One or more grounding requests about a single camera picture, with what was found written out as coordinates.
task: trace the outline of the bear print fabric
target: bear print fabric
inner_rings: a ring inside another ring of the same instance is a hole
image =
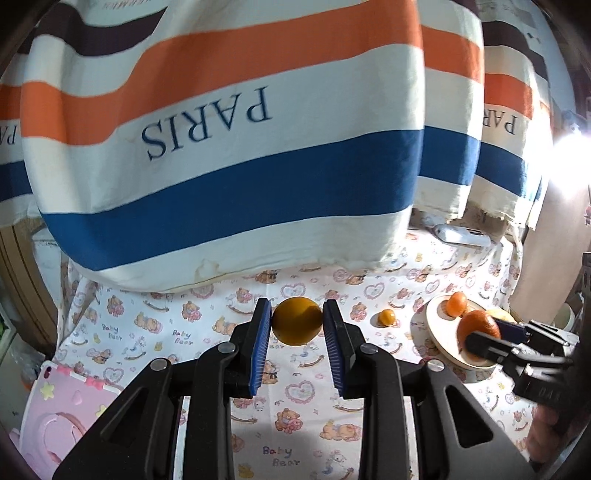
[[[429,338],[425,306],[443,293],[462,290],[485,307],[506,306],[519,277],[520,256],[506,239],[490,248],[450,246],[422,230],[408,231],[402,254],[387,272],[349,272],[303,265],[235,277],[181,293],[114,290],[64,264],[64,339],[54,361],[80,375],[123,389],[151,360],[198,358],[247,322],[256,301],[273,306],[294,296],[319,305],[335,299],[346,322],[359,325],[369,342],[398,359],[420,363],[437,357],[525,451],[533,404],[513,395],[498,368],[469,372],[448,362]],[[378,313],[394,309],[383,327]],[[362,400],[345,401],[332,384],[323,334],[301,347],[271,334],[262,386],[250,400],[231,403],[232,449],[237,478],[354,480],[358,477]],[[189,402],[181,415],[176,478],[181,478]],[[407,409],[407,422],[411,410]],[[411,437],[412,474],[417,476]]]

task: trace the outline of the striped curtain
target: striped curtain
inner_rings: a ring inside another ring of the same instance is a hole
[[[379,268],[413,204],[533,211],[514,144],[544,113],[537,77],[519,51],[488,68],[473,0],[168,3],[64,0],[0,80],[0,223],[38,207],[89,279],[166,291]],[[495,96],[500,78],[529,90]],[[509,142],[489,132],[494,109]],[[481,139],[514,168],[495,172]]]
[[[469,200],[535,227],[552,149],[550,87],[530,0],[477,0],[485,45],[482,144]]]

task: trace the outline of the white device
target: white device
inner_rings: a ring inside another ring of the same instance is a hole
[[[462,226],[442,223],[433,227],[433,234],[447,244],[474,245],[475,247],[491,245],[491,237],[486,233]]]

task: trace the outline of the small orange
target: small orange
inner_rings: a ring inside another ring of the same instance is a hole
[[[379,312],[378,321],[382,325],[389,327],[390,325],[394,325],[394,323],[396,323],[396,314],[393,310],[390,309],[382,310],[381,312]]]
[[[460,320],[460,323],[458,323],[457,342],[460,349],[465,348],[466,337],[472,332],[482,332],[495,338],[501,338],[499,326],[484,310],[473,310],[470,313],[466,313]]]
[[[305,297],[282,301],[273,312],[271,328],[286,345],[300,346],[311,341],[322,327],[322,310],[316,302]]]
[[[455,292],[445,304],[445,311],[450,317],[459,317],[466,306],[468,305],[468,299],[461,291]]]

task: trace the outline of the human hand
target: human hand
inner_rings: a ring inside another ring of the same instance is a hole
[[[551,408],[539,405],[534,413],[525,445],[534,462],[546,463],[556,453],[560,437],[553,430],[558,414]]]
[[[553,429],[558,422],[558,413],[552,408],[538,405],[534,411],[530,432],[525,440],[530,459],[534,462],[546,463],[557,453],[561,445],[564,446],[576,438],[590,419],[591,414],[587,410],[582,410],[575,416],[564,437],[560,438]]]

